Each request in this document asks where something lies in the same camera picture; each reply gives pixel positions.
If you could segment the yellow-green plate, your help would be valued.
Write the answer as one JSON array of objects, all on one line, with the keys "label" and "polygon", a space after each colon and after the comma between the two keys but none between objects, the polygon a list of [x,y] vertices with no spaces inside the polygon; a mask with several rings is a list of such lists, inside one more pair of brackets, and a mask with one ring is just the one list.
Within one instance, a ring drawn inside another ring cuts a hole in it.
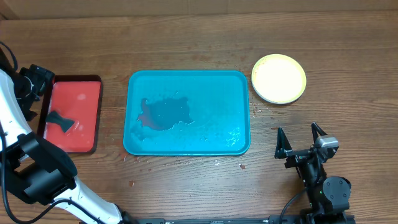
[{"label": "yellow-green plate", "polygon": [[299,99],[305,91],[304,69],[293,58],[270,54],[253,66],[251,82],[255,92],[269,103],[284,105]]}]

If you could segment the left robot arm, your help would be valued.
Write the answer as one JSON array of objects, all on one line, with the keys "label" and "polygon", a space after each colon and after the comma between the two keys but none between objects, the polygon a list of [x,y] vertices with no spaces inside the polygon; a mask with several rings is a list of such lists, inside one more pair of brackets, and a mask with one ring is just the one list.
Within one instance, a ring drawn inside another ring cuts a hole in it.
[{"label": "left robot arm", "polygon": [[68,154],[36,135],[28,125],[54,73],[37,65],[19,68],[16,58],[1,54],[1,193],[5,211],[21,223],[9,205],[8,194],[26,204],[41,203],[46,209],[30,220],[40,220],[58,207],[83,223],[135,223],[116,204],[107,202],[79,178]]}]

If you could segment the pink green sponge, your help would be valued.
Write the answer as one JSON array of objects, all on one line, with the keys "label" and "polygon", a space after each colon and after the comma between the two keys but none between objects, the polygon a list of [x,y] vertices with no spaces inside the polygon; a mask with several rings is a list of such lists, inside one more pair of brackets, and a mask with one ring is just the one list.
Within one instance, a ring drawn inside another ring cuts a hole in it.
[{"label": "pink green sponge", "polygon": [[62,117],[57,111],[51,111],[46,117],[46,122],[57,124],[64,133],[75,124],[74,120]]}]

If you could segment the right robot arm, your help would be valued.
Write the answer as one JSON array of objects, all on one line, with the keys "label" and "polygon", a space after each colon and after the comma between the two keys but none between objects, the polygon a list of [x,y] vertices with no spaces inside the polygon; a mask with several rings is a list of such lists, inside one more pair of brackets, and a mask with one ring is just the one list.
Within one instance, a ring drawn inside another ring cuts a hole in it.
[{"label": "right robot arm", "polygon": [[328,177],[323,164],[333,158],[339,148],[337,138],[327,134],[317,123],[311,124],[313,144],[309,149],[295,151],[283,129],[277,130],[274,157],[285,159],[285,168],[296,169],[304,189],[295,195],[282,209],[279,222],[283,222],[286,209],[301,195],[306,194],[310,208],[300,211],[297,223],[354,223],[345,211],[349,209],[351,182],[338,176]]}]

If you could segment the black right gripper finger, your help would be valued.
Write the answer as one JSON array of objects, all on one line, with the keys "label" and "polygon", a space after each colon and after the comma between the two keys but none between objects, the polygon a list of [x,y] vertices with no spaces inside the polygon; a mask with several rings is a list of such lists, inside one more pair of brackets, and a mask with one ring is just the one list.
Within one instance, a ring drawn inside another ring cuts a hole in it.
[{"label": "black right gripper finger", "polygon": [[313,122],[311,124],[311,128],[312,128],[313,140],[316,140],[319,136],[326,136],[327,135],[327,133],[324,132],[324,130],[322,130],[322,128],[319,127],[319,125],[316,122]]},{"label": "black right gripper finger", "polygon": [[277,145],[274,157],[276,159],[284,159],[291,156],[293,153],[292,147],[281,127],[277,130]]}]

